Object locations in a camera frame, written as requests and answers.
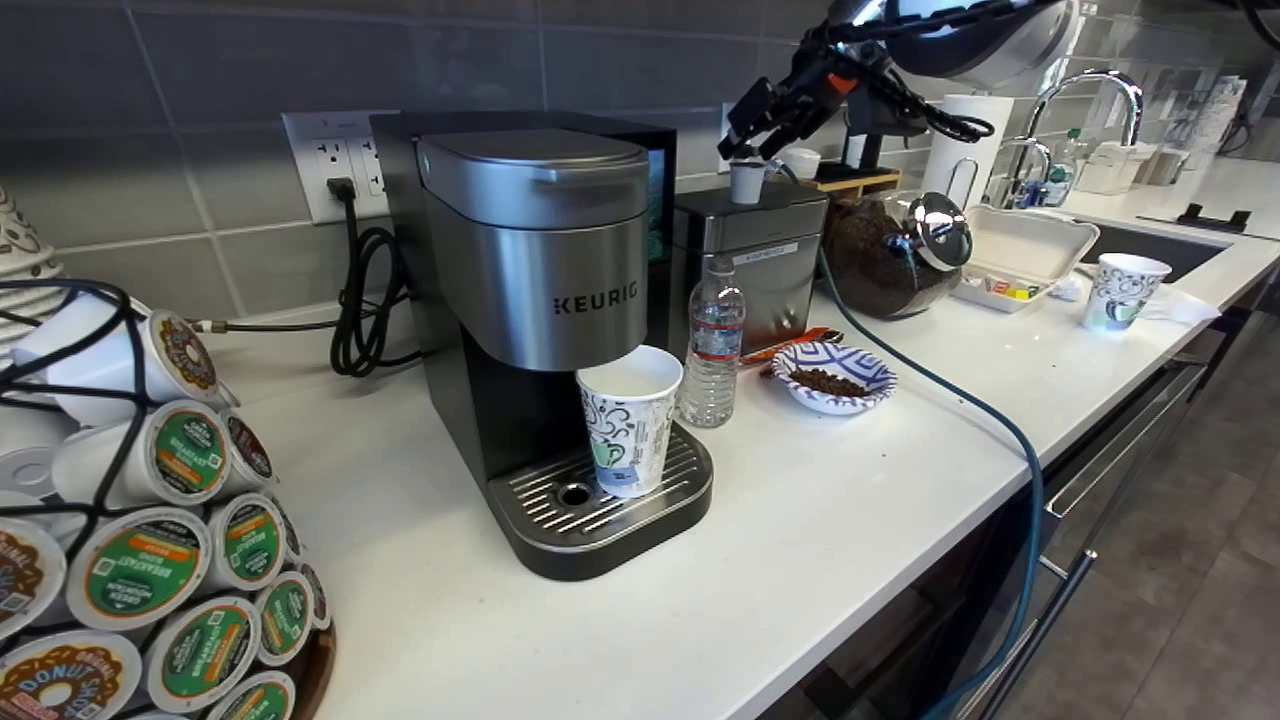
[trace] power cord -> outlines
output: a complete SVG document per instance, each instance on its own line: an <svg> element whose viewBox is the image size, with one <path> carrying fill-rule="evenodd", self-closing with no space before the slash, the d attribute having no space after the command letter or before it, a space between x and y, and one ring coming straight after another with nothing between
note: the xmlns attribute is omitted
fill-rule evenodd
<svg viewBox="0 0 1280 720"><path fill-rule="evenodd" d="M394 355L390 358L390 329L394 329L394 313L397 302L410 298L410 264L402 254L402 238L384 227L366 227L358 220L358 185L350 175L333 175L327 178L333 199L344 209L344 227L350 227L350 277L342 286L342 313L337 318L312 318L312 324L242 324L242 318L200 318L200 332L327 332L333 329L333 343L327 343L327 366L337 377L371 377L375 366L397 366L397 365L411 365L423 353L410 353L410 355ZM394 270L390 285L381 292L381 298L367 298L367 270L371 259L390 252Z"/></svg>
<svg viewBox="0 0 1280 720"><path fill-rule="evenodd" d="M869 335L878 347L884 347L894 358L907 365L914 371L921 371L926 378L939 382L943 391L961 397L963 404L979 406L983 414L994 414L1024 451L1028 458L1028 500L1031 500L1031 515L1028 515L1028 544L1024 544L1024 575L1022 575L1022 592L1016 592L1016 606L1012 606L1012 618L1005 629L1005 638L1002 648L975 668L969 673L961 683L953 683L947 695L939 695L926 720L947 720L956 717L956 709L975 690L983 687L1016 652L1028 618L1031 618L1031 599L1036 599L1036 575L1041 575L1041 511L1043 511L1043 468L1041 468L1041 455L1036 455L1036 442L1005 414L997 410L994 404L983 404L979 397L963 391L961 382L938 377L931 366L916 365L914 355L905 355L901 347L894 347L888 341L880 341L871 329L863 329L853 307L844 302L840 286L837 286L837 270L829 264L829 252L822 252L822 270L825 270L825 285L844 317L844 324L853 324L861 335Z"/></svg>

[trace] backsplash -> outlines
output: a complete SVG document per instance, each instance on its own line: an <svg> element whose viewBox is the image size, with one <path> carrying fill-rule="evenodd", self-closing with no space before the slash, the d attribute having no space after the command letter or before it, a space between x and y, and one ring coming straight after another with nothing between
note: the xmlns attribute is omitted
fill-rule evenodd
<svg viewBox="0 0 1280 720"><path fill-rule="evenodd" d="M312 225L279 110L581 109L682 128L718 185L718 118L782 75L829 0L0 0L0 189L77 277L188 317L333 298L342 225ZM1076 65L1171 86L1266 69L1242 15L1108 0ZM961 85L921 81L926 94ZM1087 118L1073 93L1048 128ZM840 128L812 142L837 157ZM884 141L921 175L927 141Z"/></svg>

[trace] keurig coffee maker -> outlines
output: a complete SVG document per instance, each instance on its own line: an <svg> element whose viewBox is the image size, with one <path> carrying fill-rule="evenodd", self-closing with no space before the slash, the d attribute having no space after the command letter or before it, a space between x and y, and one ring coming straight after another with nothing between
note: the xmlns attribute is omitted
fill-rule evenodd
<svg viewBox="0 0 1280 720"><path fill-rule="evenodd" d="M673 432L663 482L598 490L578 366L650 332L645 149L564 130L423 130L384 152L433 341L430 388L516 557L601 575L709 511L711 458Z"/></svg>

